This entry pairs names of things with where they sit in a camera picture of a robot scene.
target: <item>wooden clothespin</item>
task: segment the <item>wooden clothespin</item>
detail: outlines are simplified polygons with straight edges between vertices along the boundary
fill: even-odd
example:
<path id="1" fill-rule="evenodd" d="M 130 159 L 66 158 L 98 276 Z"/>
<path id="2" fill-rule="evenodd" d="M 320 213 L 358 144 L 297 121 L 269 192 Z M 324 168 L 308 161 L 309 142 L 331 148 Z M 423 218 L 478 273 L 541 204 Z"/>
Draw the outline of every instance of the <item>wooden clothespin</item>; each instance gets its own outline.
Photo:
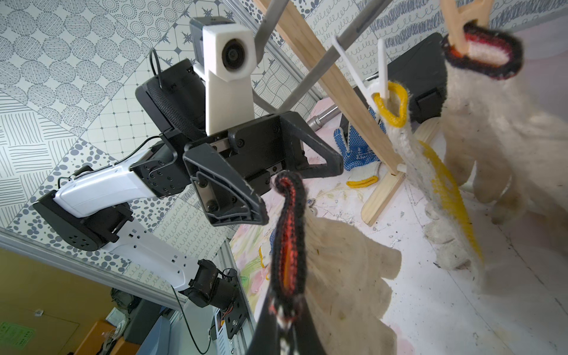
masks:
<path id="1" fill-rule="evenodd" d="M 456 0 L 440 0 L 440 7 L 449 32 L 448 39 L 459 53 L 466 54 L 469 51 L 463 25 L 476 20 L 478 26 L 489 26 L 489 13 L 492 6 L 493 0 L 474 0 L 460 7 L 457 7 Z"/>

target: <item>wooden stick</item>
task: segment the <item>wooden stick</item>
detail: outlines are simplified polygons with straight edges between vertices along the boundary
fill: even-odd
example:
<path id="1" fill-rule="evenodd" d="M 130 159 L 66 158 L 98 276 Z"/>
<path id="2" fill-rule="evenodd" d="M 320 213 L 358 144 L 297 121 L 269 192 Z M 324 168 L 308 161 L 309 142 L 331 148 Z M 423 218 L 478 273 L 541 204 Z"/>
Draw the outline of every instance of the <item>wooden stick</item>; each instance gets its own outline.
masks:
<path id="1" fill-rule="evenodd" d="M 254 0 L 254 3 L 262 12 L 266 12 L 270 0 Z M 276 28 L 306 68 L 313 68 L 325 54 L 325 48 L 292 2 L 286 6 Z M 377 157 L 391 173 L 397 174 L 396 166 L 402 163 L 402 159 L 394 152 L 389 138 L 381 131 L 339 68 L 333 65 L 319 82 Z"/>
<path id="2" fill-rule="evenodd" d="M 493 0 L 475 0 L 457 7 L 456 0 L 440 0 L 440 8 L 449 32 L 448 39 L 459 53 L 466 54 L 469 51 L 463 25 L 471 20 L 477 20 L 478 26 L 488 27 L 492 5 Z"/>
<path id="3" fill-rule="evenodd" d="M 418 127 L 414 132 L 414 137 L 427 144 L 430 144 L 432 139 L 440 130 L 440 119 L 430 118 Z M 404 173 L 399 172 L 397 175 L 386 174 L 380 181 L 369 199 L 363 204 L 361 209 L 361 219 L 367 225 L 371 226 L 379 218 L 381 212 L 387 207 L 392 196 L 398 190 L 398 187 L 403 182 L 405 177 Z"/>

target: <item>metal rod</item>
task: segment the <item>metal rod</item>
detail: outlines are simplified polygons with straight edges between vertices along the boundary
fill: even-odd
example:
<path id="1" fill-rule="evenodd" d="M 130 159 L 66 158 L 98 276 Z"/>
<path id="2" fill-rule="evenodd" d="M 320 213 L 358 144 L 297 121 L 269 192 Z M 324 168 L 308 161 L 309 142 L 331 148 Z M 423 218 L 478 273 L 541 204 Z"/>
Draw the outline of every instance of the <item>metal rod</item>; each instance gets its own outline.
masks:
<path id="1" fill-rule="evenodd" d="M 260 97 L 256 93 L 256 91 L 252 90 L 252 101 L 257 104 L 261 109 L 265 110 L 266 112 L 273 114 L 276 112 L 276 108 L 274 108 L 270 103 Z"/>
<path id="2" fill-rule="evenodd" d="M 392 0 L 371 0 L 349 26 L 339 36 L 337 41 L 343 48 L 349 48 L 353 42 L 371 25 L 377 16 L 391 3 Z M 304 77 L 304 80 L 294 89 L 280 105 L 277 112 L 289 111 L 304 94 L 331 68 L 339 59 L 339 53 L 331 46 L 315 67 Z"/>
<path id="3" fill-rule="evenodd" d="M 243 4 L 239 0 L 225 0 L 223 3 L 233 12 L 234 16 L 239 19 L 240 22 L 244 23 L 245 26 L 250 28 L 253 33 L 256 33 L 259 28 L 259 24 L 252 18 L 252 16 L 247 12 Z M 282 65 L 296 80 L 298 83 L 304 78 L 304 74 L 298 69 L 298 67 L 288 58 L 284 53 L 282 48 L 276 44 L 275 41 L 268 41 L 265 50 L 276 59 L 276 62 Z M 308 94 L 316 101 L 321 100 L 323 97 L 313 87 L 310 88 Z"/>
<path id="4" fill-rule="evenodd" d="M 256 36 L 254 36 L 257 64 L 262 61 L 262 57 L 264 56 L 264 46 L 266 46 L 266 43 L 270 39 L 272 31 L 276 28 L 278 20 L 280 19 L 280 16 L 282 16 L 286 5 L 288 5 L 288 0 L 272 0 L 270 1 L 270 5 L 268 5 L 268 9 L 266 9 L 266 14 L 260 23 Z"/>
<path id="5" fill-rule="evenodd" d="M 317 131 L 323 127 L 326 123 L 328 123 L 332 118 L 337 116 L 341 113 L 341 110 L 337 105 L 333 105 L 327 110 L 323 111 L 321 114 L 316 115 L 308 120 L 308 126 L 312 129 L 312 131 Z"/>

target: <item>wooden base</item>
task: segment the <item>wooden base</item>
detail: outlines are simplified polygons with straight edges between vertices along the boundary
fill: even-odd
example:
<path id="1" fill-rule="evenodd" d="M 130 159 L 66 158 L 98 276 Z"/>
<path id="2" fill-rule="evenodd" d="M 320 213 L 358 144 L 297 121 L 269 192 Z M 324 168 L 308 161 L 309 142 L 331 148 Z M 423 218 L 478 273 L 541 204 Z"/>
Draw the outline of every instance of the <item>wooden base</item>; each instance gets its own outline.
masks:
<path id="1" fill-rule="evenodd" d="M 440 129 L 440 119 L 430 118 L 418 127 L 414 132 L 414 137 L 427 144 L 430 144 L 432 139 Z M 361 218 L 367 225 L 373 225 L 381 212 L 387 207 L 390 199 L 398 190 L 398 187 L 403 182 L 405 177 L 404 173 L 399 172 L 397 175 L 386 174 L 380 181 L 369 199 L 361 209 Z"/>

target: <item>wire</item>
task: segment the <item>wire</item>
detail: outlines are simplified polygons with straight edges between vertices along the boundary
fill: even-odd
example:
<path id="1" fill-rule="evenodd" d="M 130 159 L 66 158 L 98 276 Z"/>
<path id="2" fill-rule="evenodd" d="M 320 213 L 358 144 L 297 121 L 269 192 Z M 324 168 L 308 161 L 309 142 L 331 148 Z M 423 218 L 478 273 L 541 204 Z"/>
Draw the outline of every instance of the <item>wire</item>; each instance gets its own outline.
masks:
<path id="1" fill-rule="evenodd" d="M 82 173 L 80 176 L 85 176 L 85 175 L 88 175 L 88 174 L 90 174 L 90 173 L 94 173 L 94 172 L 97 172 L 97 171 L 99 171 L 99 170 L 106 169 L 106 168 L 108 168 L 109 166 L 118 165 L 118 164 L 120 164 L 121 162 L 123 162 L 123 161 L 125 161 L 126 159 L 130 158 L 131 156 L 133 156 L 134 154 L 136 154 L 136 152 L 139 151 L 139 150 L 144 146 L 144 144 L 146 144 L 146 143 L 148 143 L 149 141 L 151 141 L 152 139 L 156 139 L 156 138 L 161 138 L 161 137 L 160 137 L 160 136 L 152 136 L 152 137 L 149 137 L 149 138 L 147 138 L 145 141 L 143 141 L 142 144 L 140 144 L 136 149 L 134 149 L 134 151 L 132 151 L 132 153 L 130 153 L 129 155 L 127 155 L 127 156 L 125 156 L 124 158 L 120 159 L 120 160 L 117 161 L 116 163 L 114 163 L 114 164 L 109 164 L 109 165 L 107 165 L 107 166 L 103 166 L 102 168 L 98 168 L 98 169 L 91 170 L 91 171 L 88 171 L 88 172 L 84 172 L 84 173 Z M 59 179 L 57 179 L 57 186 L 58 186 L 58 188 L 60 188 L 60 186 L 59 186 L 59 180 L 60 180 L 60 179 L 71 180 L 70 177 L 60 177 Z"/>
<path id="2" fill-rule="evenodd" d="M 152 136 L 152 137 L 147 138 L 145 141 L 142 142 L 142 144 L 140 144 L 140 145 L 138 146 L 138 148 L 134 149 L 134 151 L 132 151 L 132 153 L 130 153 L 129 155 L 125 156 L 124 158 L 122 158 L 121 160 L 119 160 L 118 162 L 116 162 L 114 165 L 119 164 L 119 163 L 125 161 L 126 159 L 130 158 L 130 157 L 133 156 L 137 151 L 139 151 L 139 150 L 144 146 L 144 144 L 146 144 L 146 143 L 148 143 L 149 141 L 151 141 L 152 139 L 156 139 L 156 138 L 160 138 L 160 136 Z"/>
<path id="3" fill-rule="evenodd" d="M 154 57 L 156 58 L 156 66 L 158 67 L 158 73 L 156 74 L 156 70 L 154 69 L 154 62 L 152 61 L 152 54 L 154 54 Z M 154 73 L 154 76 L 158 77 L 158 83 L 160 84 L 160 89 L 164 89 L 164 86 L 162 85 L 162 69 L 160 68 L 160 59 L 158 59 L 158 53 L 156 52 L 155 48 L 152 48 L 150 50 L 150 53 L 148 54 L 148 56 L 150 57 L 150 66 L 152 67 L 152 73 Z"/>
<path id="4" fill-rule="evenodd" d="M 225 271 L 227 271 L 227 270 L 229 270 L 229 273 L 231 272 L 231 268 L 226 268 L 225 270 L 223 270 L 223 272 L 221 272 L 221 275 L 228 278 L 229 280 L 232 280 L 233 277 L 235 277 L 235 276 L 231 276 L 231 274 L 229 274 L 229 273 L 225 274 Z"/>
<path id="5" fill-rule="evenodd" d="M 64 177 L 64 176 L 60 176 L 60 177 L 57 179 L 57 188 L 58 188 L 58 189 L 61 188 L 61 179 L 71 180 L 71 178 Z"/>
<path id="6" fill-rule="evenodd" d="M 233 310 L 234 305 L 231 305 L 231 308 L 229 308 L 225 313 L 223 313 L 223 315 L 221 316 L 221 320 L 225 319 L 225 316 L 228 315 L 229 313 L 231 313 L 231 311 Z"/>
<path id="7" fill-rule="evenodd" d="M 213 328 L 213 327 L 209 328 L 209 332 L 208 332 L 209 344 L 207 346 L 207 350 L 205 350 L 205 352 L 203 352 L 197 346 L 197 343 L 195 342 L 195 338 L 193 338 L 193 334 L 191 332 L 191 329 L 189 328 L 189 323 L 187 322 L 187 318 L 185 318 L 185 312 L 183 311 L 183 307 L 181 306 L 181 302 L 179 301 L 179 298 L 177 296 L 176 290 L 174 289 L 174 286 L 172 286 L 172 290 L 174 291 L 174 296 L 176 296 L 176 300 L 178 300 L 179 308 L 181 309 L 181 314 L 183 315 L 183 320 L 185 321 L 185 325 L 187 326 L 187 330 L 189 331 L 189 335 L 191 336 L 191 339 L 193 340 L 193 344 L 195 345 L 195 348 L 197 349 L 197 351 L 199 351 L 199 353 L 201 355 L 205 355 L 209 351 L 209 347 L 211 346 L 211 334 L 210 333 L 211 333 L 211 328 Z"/>

